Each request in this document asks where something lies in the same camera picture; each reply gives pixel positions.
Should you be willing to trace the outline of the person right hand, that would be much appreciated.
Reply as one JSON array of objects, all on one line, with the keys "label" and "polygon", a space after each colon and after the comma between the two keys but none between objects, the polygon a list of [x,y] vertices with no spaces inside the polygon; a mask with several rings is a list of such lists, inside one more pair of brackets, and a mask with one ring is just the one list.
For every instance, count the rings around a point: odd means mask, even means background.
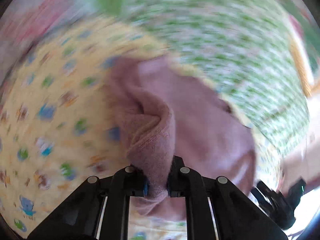
[{"label": "person right hand", "polygon": [[306,182],[306,192],[319,187],[319,139],[304,150],[287,155],[282,163],[284,178],[279,190],[287,194],[300,178]]}]

